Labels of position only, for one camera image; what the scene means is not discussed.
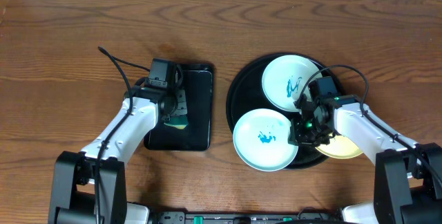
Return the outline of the white plate with blue splat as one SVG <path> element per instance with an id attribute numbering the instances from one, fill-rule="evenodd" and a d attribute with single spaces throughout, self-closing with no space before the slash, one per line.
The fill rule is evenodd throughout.
<path id="1" fill-rule="evenodd" d="M 291 123 L 271 109 L 245 113 L 234 126 L 233 145 L 238 156 L 259 171 L 279 171 L 293 162 L 298 147 L 289 143 Z"/>

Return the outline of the yellow plate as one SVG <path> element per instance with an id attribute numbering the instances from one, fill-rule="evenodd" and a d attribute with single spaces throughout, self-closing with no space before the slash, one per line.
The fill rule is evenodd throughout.
<path id="1" fill-rule="evenodd" d="M 329 144 L 321 144 L 316 150 L 336 159 L 350 159 L 363 152 L 349 138 L 345 136 L 329 136 Z"/>

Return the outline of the green yellow sponge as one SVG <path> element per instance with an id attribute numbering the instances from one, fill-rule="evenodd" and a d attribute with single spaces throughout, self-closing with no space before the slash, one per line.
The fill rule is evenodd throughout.
<path id="1" fill-rule="evenodd" d="M 183 130 L 187 127 L 189 122 L 186 115 L 174 115 L 167 117 L 164 121 L 164 124 L 168 127 L 173 127 L 179 130 Z"/>

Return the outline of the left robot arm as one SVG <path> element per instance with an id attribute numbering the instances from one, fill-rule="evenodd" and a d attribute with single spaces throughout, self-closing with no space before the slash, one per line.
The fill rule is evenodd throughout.
<path id="1" fill-rule="evenodd" d="M 126 197 L 125 167 L 144 136 L 184 110 L 183 86 L 134 86 L 110 124 L 80 152 L 55 162 L 49 223 L 147 223 L 149 209 Z"/>

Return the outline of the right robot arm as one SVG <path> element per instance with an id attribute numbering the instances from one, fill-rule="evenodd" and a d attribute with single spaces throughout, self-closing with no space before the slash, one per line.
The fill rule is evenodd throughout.
<path id="1" fill-rule="evenodd" d="M 419 144 L 399 134 L 352 95 L 318 96 L 313 102 L 301 95 L 294 105 L 302 118 L 292 125 L 292 144 L 317 147 L 331 133 L 345 136 L 375 166 L 373 201 L 345 207 L 347 222 L 441 222 L 438 144 Z"/>

